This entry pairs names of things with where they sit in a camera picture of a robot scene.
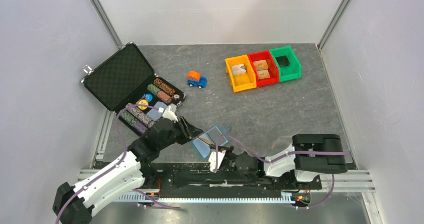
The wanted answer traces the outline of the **blue card holder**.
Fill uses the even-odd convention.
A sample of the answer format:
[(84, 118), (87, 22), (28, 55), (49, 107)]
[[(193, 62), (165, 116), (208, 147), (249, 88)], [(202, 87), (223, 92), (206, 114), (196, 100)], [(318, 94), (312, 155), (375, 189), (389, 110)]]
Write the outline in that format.
[(227, 134), (230, 129), (230, 127), (215, 125), (208, 131), (201, 134), (198, 138), (192, 140), (190, 144), (201, 160), (207, 160), (210, 155), (211, 148), (214, 147), (211, 147), (208, 143), (204, 142), (203, 139), (214, 145), (217, 144), (219, 146), (226, 147), (230, 143), (230, 140), (228, 137), (224, 136), (224, 134)]

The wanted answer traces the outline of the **gold VIP card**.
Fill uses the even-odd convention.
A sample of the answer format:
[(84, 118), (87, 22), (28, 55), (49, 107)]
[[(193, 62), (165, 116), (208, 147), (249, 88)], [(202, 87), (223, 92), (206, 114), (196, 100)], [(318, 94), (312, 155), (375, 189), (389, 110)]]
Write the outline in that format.
[(267, 69), (257, 70), (256, 73), (257, 73), (257, 77), (258, 77), (259, 80), (268, 79), (268, 78), (271, 77), (270, 73)]

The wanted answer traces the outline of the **gold striped card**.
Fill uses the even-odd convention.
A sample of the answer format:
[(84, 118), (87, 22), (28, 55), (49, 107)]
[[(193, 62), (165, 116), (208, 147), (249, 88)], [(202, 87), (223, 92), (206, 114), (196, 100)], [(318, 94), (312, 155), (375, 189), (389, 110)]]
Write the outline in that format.
[(209, 146), (210, 148), (215, 148), (215, 143), (211, 142), (209, 139), (206, 139), (204, 137), (198, 137), (198, 139), (200, 141), (202, 141), (204, 144), (206, 144), (207, 146)]

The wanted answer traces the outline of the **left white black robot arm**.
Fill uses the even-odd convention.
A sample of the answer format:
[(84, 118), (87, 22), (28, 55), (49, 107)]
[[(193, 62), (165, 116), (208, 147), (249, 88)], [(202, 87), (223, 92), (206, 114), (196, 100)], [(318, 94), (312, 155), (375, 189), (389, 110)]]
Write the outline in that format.
[(65, 182), (58, 187), (52, 207), (55, 223), (88, 224), (101, 209), (126, 192), (153, 187), (157, 171), (150, 163), (161, 150), (175, 143), (184, 145), (202, 133), (184, 117), (159, 118), (106, 167), (74, 185)]

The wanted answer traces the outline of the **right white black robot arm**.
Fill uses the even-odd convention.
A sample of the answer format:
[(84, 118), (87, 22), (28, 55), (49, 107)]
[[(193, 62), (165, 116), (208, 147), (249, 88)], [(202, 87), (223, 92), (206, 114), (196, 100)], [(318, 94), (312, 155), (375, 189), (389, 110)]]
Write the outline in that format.
[(302, 188), (318, 174), (341, 174), (348, 171), (341, 137), (336, 134), (296, 134), (283, 151), (261, 158), (267, 177), (279, 178), (290, 172), (289, 183)]

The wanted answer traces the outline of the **blue playing card deck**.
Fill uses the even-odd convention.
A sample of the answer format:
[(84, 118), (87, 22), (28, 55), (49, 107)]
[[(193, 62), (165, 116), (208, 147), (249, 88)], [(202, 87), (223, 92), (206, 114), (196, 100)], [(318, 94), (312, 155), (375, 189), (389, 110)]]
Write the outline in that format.
[[(166, 109), (167, 105), (163, 102), (158, 101), (155, 103), (154, 107), (157, 109)], [(156, 121), (162, 116), (162, 112), (159, 112), (156, 109), (151, 109), (149, 112), (146, 113), (146, 115), (152, 120)]]

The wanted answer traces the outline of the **white card stack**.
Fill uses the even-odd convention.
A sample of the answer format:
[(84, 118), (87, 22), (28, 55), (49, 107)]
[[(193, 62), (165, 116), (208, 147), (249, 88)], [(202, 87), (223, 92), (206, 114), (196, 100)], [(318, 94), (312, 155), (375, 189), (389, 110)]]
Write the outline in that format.
[(230, 67), (233, 76), (243, 75), (247, 73), (247, 68), (244, 64), (236, 64)]

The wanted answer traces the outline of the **gold card in red bin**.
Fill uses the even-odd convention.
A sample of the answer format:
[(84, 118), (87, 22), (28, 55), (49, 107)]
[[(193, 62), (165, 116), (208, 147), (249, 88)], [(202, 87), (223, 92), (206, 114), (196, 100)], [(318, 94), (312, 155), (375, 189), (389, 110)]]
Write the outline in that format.
[(266, 70), (269, 68), (266, 60), (257, 60), (252, 62), (256, 71)]

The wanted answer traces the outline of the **black card in green bin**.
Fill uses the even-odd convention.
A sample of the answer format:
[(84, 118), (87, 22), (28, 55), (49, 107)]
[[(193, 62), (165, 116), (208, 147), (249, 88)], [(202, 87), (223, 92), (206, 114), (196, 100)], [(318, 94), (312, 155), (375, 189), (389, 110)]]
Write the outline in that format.
[(290, 65), (290, 60), (287, 56), (277, 56), (275, 58), (276, 63), (279, 67), (288, 67)]

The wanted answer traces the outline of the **blue orange toy car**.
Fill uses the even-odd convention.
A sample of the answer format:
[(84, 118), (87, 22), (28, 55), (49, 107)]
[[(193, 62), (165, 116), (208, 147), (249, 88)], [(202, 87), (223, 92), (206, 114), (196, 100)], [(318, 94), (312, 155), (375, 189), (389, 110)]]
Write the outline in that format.
[(201, 76), (196, 71), (189, 71), (187, 74), (187, 84), (190, 87), (197, 87), (197, 88), (206, 88), (207, 86), (207, 78), (204, 76)]

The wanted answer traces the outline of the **yellow dealer chip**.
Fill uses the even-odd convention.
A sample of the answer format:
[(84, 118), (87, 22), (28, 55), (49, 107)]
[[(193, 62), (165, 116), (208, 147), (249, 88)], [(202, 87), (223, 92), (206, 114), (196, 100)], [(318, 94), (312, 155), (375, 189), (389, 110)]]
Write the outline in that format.
[(149, 103), (148, 103), (148, 101), (147, 101), (147, 100), (145, 100), (145, 99), (140, 99), (140, 100), (137, 102), (137, 104), (138, 104), (138, 109), (140, 109), (140, 110), (146, 110), (146, 109), (148, 109), (148, 107), (149, 107)]

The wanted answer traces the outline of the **yellow storage bin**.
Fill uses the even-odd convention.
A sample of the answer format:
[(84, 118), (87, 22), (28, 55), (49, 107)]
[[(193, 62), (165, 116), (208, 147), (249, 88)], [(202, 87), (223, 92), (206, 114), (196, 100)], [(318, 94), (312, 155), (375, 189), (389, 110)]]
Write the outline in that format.
[[(225, 63), (225, 70), (230, 78), (230, 86), (234, 93), (257, 88), (256, 76), (247, 55), (226, 58)], [(247, 73), (233, 76), (230, 67), (236, 64), (244, 64), (246, 66)]]

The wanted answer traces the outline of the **black poker chip case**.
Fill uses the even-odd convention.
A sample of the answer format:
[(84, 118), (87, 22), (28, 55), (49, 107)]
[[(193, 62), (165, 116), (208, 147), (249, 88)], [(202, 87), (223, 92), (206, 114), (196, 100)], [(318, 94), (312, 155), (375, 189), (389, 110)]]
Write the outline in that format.
[(186, 98), (183, 91), (157, 75), (133, 42), (90, 70), (81, 82), (109, 111), (115, 113), (142, 98), (149, 105), (143, 110), (145, 114), (158, 102), (181, 106)]

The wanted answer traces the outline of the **red storage bin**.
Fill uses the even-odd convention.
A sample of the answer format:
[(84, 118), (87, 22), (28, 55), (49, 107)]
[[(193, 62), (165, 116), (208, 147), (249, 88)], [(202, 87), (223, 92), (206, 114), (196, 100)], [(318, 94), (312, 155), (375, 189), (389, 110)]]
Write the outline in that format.
[(250, 53), (248, 58), (254, 70), (257, 87), (279, 83), (279, 69), (268, 50)]

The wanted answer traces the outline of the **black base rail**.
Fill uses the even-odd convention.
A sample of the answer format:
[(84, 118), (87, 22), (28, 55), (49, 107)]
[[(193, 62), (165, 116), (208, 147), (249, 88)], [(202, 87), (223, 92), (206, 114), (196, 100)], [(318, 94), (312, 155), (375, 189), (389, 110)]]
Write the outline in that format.
[(249, 174), (235, 166), (210, 171), (208, 163), (152, 163), (157, 172), (146, 179), (140, 190), (158, 192), (162, 198), (278, 198), (287, 191), (321, 190), (318, 176), (311, 182), (295, 179), (294, 171), (281, 177), (267, 177), (262, 165)]

